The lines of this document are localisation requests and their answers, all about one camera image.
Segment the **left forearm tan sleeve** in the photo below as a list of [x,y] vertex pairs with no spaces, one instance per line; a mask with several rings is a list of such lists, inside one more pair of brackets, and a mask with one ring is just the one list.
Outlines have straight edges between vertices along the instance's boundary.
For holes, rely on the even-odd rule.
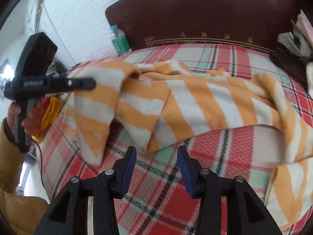
[[16,234],[32,234],[49,204],[40,197],[19,196],[25,154],[15,149],[14,135],[7,120],[1,122],[1,212]]

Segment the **left hand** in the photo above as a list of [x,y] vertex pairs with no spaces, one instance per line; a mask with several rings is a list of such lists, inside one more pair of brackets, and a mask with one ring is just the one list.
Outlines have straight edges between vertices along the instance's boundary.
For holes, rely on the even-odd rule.
[[[8,108],[6,119],[12,134],[15,132],[15,119],[20,114],[20,111],[21,107],[15,101],[13,101]],[[39,100],[36,107],[30,109],[27,118],[22,122],[26,134],[35,135],[38,133],[44,113],[42,101]]]

